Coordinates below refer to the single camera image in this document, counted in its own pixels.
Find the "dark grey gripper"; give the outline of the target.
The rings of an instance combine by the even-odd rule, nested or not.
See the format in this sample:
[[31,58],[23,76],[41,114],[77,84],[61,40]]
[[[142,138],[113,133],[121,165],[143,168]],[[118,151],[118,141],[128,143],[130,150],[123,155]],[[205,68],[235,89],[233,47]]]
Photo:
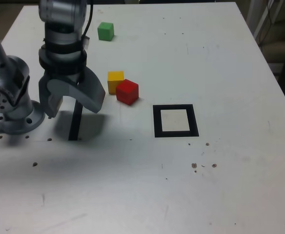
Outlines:
[[49,117],[57,115],[63,96],[72,97],[89,111],[98,113],[102,108],[105,90],[88,67],[82,73],[73,75],[45,71],[39,80],[39,97],[40,104]]

